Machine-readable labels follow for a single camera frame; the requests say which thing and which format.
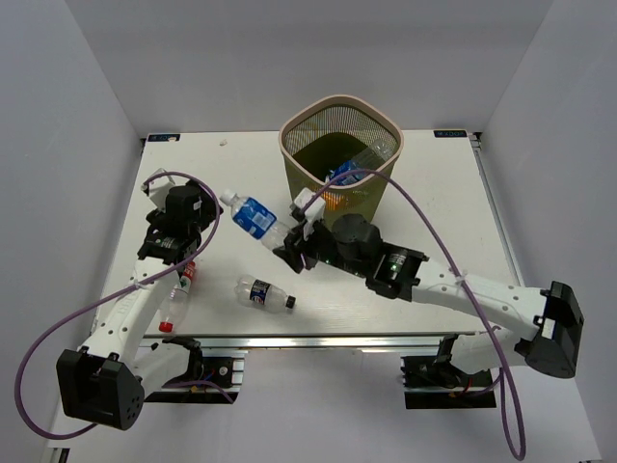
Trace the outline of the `blue label bottle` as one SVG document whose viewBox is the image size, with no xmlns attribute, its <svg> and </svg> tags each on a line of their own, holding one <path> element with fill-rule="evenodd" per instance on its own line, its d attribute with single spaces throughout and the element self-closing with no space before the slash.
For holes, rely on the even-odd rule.
<svg viewBox="0 0 617 463">
<path fill-rule="evenodd" d="M 335 178 L 334 185 L 347 186 L 363 180 L 365 170 L 378 170 L 392 156 L 392 150 L 382 140 L 376 140 L 367 148 L 343 162 L 334 170 L 330 170 L 325 180 Z"/>
<path fill-rule="evenodd" d="M 232 221 L 270 251 L 284 246 L 290 228 L 253 197 L 226 190 L 219 199 L 229 207 Z"/>
</svg>

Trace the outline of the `orange juice bottle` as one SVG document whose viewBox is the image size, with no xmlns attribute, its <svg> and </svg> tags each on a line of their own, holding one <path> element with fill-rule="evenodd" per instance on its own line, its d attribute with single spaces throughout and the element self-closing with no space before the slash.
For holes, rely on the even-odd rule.
<svg viewBox="0 0 617 463">
<path fill-rule="evenodd" d="M 349 197 L 345 192 L 341 191 L 325 191 L 321 194 L 324 200 L 326 210 L 329 212 L 341 212 L 348 208 Z"/>
</svg>

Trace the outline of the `red label water bottle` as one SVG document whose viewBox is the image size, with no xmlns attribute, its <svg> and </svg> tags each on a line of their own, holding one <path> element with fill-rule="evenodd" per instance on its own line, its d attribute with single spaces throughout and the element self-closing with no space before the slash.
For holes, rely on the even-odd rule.
<svg viewBox="0 0 617 463">
<path fill-rule="evenodd" d="M 188 314 L 189 292 L 194 280 L 195 271 L 196 264 L 193 261 L 189 262 L 169 298 L 159 309 L 159 332 L 164 334 L 174 333 Z"/>
</svg>

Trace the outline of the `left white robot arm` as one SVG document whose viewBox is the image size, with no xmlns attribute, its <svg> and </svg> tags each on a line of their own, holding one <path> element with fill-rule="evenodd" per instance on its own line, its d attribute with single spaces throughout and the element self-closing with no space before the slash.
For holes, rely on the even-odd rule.
<svg viewBox="0 0 617 463">
<path fill-rule="evenodd" d="M 77 350 L 56 364 L 66 416 L 120 430 L 130 428 L 144 402 L 170 382 L 192 385 L 203 374 L 201 345 L 165 338 L 138 350 L 150 322 L 198 254 L 201 234 L 222 209 L 194 180 L 171 187 L 147 217 L 149 227 L 125 295 Z"/>
</svg>

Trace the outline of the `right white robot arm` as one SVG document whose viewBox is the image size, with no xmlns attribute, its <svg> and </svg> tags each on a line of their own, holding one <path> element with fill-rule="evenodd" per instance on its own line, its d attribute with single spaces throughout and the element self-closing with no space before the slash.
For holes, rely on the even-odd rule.
<svg viewBox="0 0 617 463">
<path fill-rule="evenodd" d="M 484 331 L 446 336 L 427 368 L 446 384 L 503 362 L 561 379 L 576 374 L 584 317 L 565 283 L 513 286 L 457 273 L 422 252 L 388 243 L 360 214 L 343 215 L 331 227 L 304 220 L 273 253 L 296 273 L 322 262 L 363 278 L 381 297 L 478 317 Z"/>
</svg>

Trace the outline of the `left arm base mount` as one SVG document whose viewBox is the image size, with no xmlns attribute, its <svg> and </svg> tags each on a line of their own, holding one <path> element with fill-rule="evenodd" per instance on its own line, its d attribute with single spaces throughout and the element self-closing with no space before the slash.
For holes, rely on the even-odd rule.
<svg viewBox="0 0 617 463">
<path fill-rule="evenodd" d="M 204 349 L 195 373 L 168 380 L 146 398 L 150 403 L 232 404 L 239 396 L 246 350 Z"/>
</svg>

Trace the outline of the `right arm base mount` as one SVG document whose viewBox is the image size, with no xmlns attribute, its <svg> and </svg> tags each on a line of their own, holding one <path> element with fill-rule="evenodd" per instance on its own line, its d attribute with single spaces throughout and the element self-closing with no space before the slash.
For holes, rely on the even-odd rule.
<svg viewBox="0 0 617 463">
<path fill-rule="evenodd" d="M 407 410 L 466 410 L 496 408 L 498 383 L 489 370 L 474 375 L 446 365 L 434 357 L 401 358 L 401 374 Z"/>
</svg>

